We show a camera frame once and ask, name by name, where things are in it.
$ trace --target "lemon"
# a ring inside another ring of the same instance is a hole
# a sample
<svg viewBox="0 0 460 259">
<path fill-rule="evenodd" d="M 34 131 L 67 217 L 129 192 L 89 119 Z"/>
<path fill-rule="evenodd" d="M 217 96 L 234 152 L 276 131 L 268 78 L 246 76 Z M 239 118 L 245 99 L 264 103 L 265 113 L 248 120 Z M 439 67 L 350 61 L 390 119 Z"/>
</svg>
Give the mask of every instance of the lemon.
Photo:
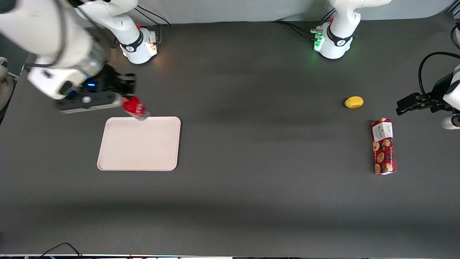
<svg viewBox="0 0 460 259">
<path fill-rule="evenodd" d="M 352 96 L 345 101 L 345 106 L 350 109 L 359 108 L 364 104 L 364 100 L 359 96 Z"/>
</svg>

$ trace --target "black cable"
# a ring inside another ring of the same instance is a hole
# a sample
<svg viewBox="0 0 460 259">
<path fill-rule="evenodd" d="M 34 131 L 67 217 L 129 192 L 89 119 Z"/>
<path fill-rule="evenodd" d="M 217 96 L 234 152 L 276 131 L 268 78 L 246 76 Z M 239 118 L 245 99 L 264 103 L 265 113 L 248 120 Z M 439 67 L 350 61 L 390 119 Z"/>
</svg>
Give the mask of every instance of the black cable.
<svg viewBox="0 0 460 259">
<path fill-rule="evenodd" d="M 169 26 L 171 26 L 171 24 L 170 24 L 165 18 L 163 18 L 163 17 L 161 17 L 161 16 L 155 14 L 154 12 L 151 12 L 151 11 L 145 9 L 145 8 L 142 8 L 142 6 L 140 6 L 140 5 L 138 5 L 138 7 L 141 8 L 142 10 L 146 11 L 146 12 L 149 12 L 149 13 L 151 13 L 151 14 L 157 16 L 157 17 L 160 18 L 161 20 L 165 21 Z"/>
<path fill-rule="evenodd" d="M 273 21 L 272 23 L 276 23 L 276 24 L 285 24 L 287 25 L 289 28 L 291 28 L 293 31 L 295 31 L 295 33 L 297 33 L 300 37 L 304 38 L 304 39 L 307 39 L 307 40 L 310 40 L 310 38 L 306 37 L 305 35 L 301 34 L 299 31 L 296 30 L 296 28 L 288 23 L 280 23 L 282 21 Z"/>
<path fill-rule="evenodd" d="M 459 43 L 457 42 L 457 40 L 455 39 L 454 37 L 454 33 L 455 33 L 455 29 L 457 28 L 457 26 L 454 26 L 452 28 L 452 30 L 450 31 L 450 40 L 453 42 L 453 44 L 458 48 L 460 49 L 460 45 Z"/>
<path fill-rule="evenodd" d="M 453 10 L 455 10 L 455 9 L 457 8 L 457 6 L 459 6 L 459 5 L 460 5 L 460 1 L 458 1 L 458 3 L 457 3 L 454 7 L 452 7 L 452 8 L 450 9 L 450 12 L 452 12 Z"/>
<path fill-rule="evenodd" d="M 107 46 L 110 46 L 110 39 L 107 37 L 107 35 L 102 31 L 102 29 L 94 22 L 88 14 L 83 11 L 80 7 L 77 7 L 78 10 L 85 16 L 85 18 L 98 30 L 99 34 L 105 39 Z"/>
<path fill-rule="evenodd" d="M 324 20 L 324 18 L 325 18 L 328 14 L 330 14 L 332 11 L 334 11 L 334 10 L 335 10 L 335 8 L 332 8 L 332 10 L 330 10 L 328 13 L 326 13 L 326 14 L 321 18 L 321 20 Z"/>
<path fill-rule="evenodd" d="M 420 86 L 420 92 L 422 92 L 422 96 L 428 101 L 428 103 L 433 106 L 433 107 L 436 107 L 436 104 L 428 97 L 428 95 L 426 94 L 425 92 L 425 89 L 423 88 L 423 84 L 422 84 L 422 68 L 423 68 L 423 64 L 425 64 L 426 60 L 429 59 L 431 56 L 434 56 L 434 55 L 445 55 L 445 56 L 450 56 L 450 57 L 454 57 L 454 58 L 458 58 L 460 59 L 460 55 L 457 55 L 457 54 L 454 54 L 454 53 L 450 53 L 450 52 L 442 52 L 442 51 L 439 51 L 439 52 L 433 52 L 431 54 L 428 54 L 425 58 L 423 58 L 422 62 L 420 63 L 420 66 L 419 66 L 419 86 Z"/>
<path fill-rule="evenodd" d="M 50 251 L 53 250 L 53 249 L 56 249 L 56 248 L 60 247 L 61 245 L 68 245 L 68 246 L 70 246 L 70 247 L 75 251 L 75 253 L 78 255 L 78 257 L 79 257 L 80 259 L 83 258 L 83 255 L 82 255 L 80 252 L 78 252 L 77 249 L 75 249 L 75 247 L 73 247 L 71 244 L 69 244 L 69 243 L 67 243 L 67 242 L 60 243 L 59 245 L 57 245 L 57 246 L 55 246 L 55 247 L 53 247 L 53 248 L 51 248 L 51 249 L 48 249 L 46 252 L 44 252 L 44 253 L 43 253 L 41 256 L 39 256 L 38 258 L 42 258 L 45 254 L 47 254 L 48 252 L 50 252 Z"/>
<path fill-rule="evenodd" d="M 329 15 L 329 17 L 326 18 L 326 21 L 329 20 L 329 18 L 331 18 L 331 16 L 332 16 L 333 14 L 335 14 L 335 10 L 334 10 L 334 12 L 332 12 L 332 13 Z"/>
<path fill-rule="evenodd" d="M 64 7 L 61 5 L 60 0 L 54 0 L 54 3 L 56 5 L 57 11 L 59 13 L 59 21 L 61 25 L 61 41 L 59 43 L 59 51 L 58 54 L 56 55 L 56 58 L 54 59 L 53 62 L 49 64 L 35 64 L 35 63 L 24 63 L 24 66 L 34 66 L 34 67 L 50 67 L 52 65 L 55 65 L 57 62 L 59 62 L 62 58 L 62 55 L 64 53 L 66 43 L 67 43 L 67 32 L 66 32 L 66 22 L 65 22 L 65 15 L 64 15 Z"/>
<path fill-rule="evenodd" d="M 295 27 L 295 28 L 297 28 L 297 29 L 299 29 L 299 30 L 301 30 L 301 31 L 310 32 L 309 29 L 305 29 L 305 28 L 299 27 L 299 26 L 297 26 L 297 25 L 295 25 L 295 24 L 293 24 L 293 23 L 286 22 L 286 21 L 276 20 L 276 21 L 273 21 L 272 23 L 291 25 L 291 26 L 293 26 L 293 27 Z"/>
<path fill-rule="evenodd" d="M 151 19 L 150 17 L 148 17 L 147 15 L 139 11 L 139 9 L 135 8 L 135 10 L 138 11 L 140 14 L 144 15 L 145 18 L 149 19 L 150 21 L 152 21 L 153 23 L 161 27 L 161 24 L 157 23 L 156 21 L 154 21 L 153 19 Z"/>
</svg>

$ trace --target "red cardboard box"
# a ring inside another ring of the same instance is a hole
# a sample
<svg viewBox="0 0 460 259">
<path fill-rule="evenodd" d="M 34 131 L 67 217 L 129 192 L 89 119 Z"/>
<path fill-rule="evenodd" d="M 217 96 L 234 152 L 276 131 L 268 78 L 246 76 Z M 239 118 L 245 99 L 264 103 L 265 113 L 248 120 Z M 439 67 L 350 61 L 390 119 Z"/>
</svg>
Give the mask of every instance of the red cardboard box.
<svg viewBox="0 0 460 259">
<path fill-rule="evenodd" d="M 382 118 L 372 123 L 371 129 L 375 174 L 387 175 L 397 172 L 391 119 Z"/>
</svg>

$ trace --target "dark gray table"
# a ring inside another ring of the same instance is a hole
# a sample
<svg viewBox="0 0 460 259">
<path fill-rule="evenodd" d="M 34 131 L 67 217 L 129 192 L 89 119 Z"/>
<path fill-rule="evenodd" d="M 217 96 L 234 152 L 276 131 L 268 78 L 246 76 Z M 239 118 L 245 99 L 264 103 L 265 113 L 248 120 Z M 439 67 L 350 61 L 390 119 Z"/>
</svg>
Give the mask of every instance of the dark gray table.
<svg viewBox="0 0 460 259">
<path fill-rule="evenodd" d="M 395 113 L 425 55 L 458 52 L 453 25 L 364 21 L 340 60 L 280 24 L 165 28 L 158 57 L 119 55 L 117 68 L 137 73 L 154 116 L 181 118 L 171 172 L 99 171 L 105 121 L 127 115 L 60 114 L 21 78 L 0 128 L 2 253 L 68 241 L 82 253 L 460 257 L 460 131 L 441 128 L 447 113 Z M 458 62 L 433 57 L 427 88 Z M 344 108 L 352 95 L 364 106 Z M 373 174 L 381 117 L 399 167 L 388 176 Z"/>
</svg>

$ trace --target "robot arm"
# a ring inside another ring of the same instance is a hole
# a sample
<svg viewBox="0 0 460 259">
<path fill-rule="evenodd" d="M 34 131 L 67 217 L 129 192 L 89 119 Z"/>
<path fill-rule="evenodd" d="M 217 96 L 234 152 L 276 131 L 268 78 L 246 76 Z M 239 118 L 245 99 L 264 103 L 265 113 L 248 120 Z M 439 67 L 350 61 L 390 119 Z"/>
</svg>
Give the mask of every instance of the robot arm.
<svg viewBox="0 0 460 259">
<path fill-rule="evenodd" d="M 432 53 L 425 57 L 424 61 L 436 53 Z M 439 79 L 433 90 L 429 93 L 413 93 L 397 102 L 398 115 L 403 115 L 406 112 L 413 110 L 424 110 L 429 108 L 430 111 L 448 111 L 453 115 L 445 117 L 441 125 L 447 130 L 460 129 L 460 65 L 458 65 L 452 73 Z"/>
<path fill-rule="evenodd" d="M 338 59 L 350 49 L 352 35 L 361 21 L 357 8 L 383 6 L 391 0 L 329 0 L 335 8 L 333 22 L 325 22 L 311 30 L 316 33 L 314 50 L 328 59 Z"/>
<path fill-rule="evenodd" d="M 90 1 L 76 8 L 84 19 L 86 15 L 108 28 L 120 42 L 123 54 L 131 63 L 142 64 L 157 55 L 156 33 L 138 28 L 126 13 L 134 9 L 138 0 Z"/>
<path fill-rule="evenodd" d="M 135 92 L 135 75 L 119 74 L 107 64 L 101 46 L 73 20 L 64 3 L 1 1 L 0 31 L 37 55 L 35 64 L 26 64 L 30 67 L 27 78 L 55 99 L 59 111 L 73 113 L 121 106 Z M 130 30 L 125 34 L 135 33 Z"/>
</svg>

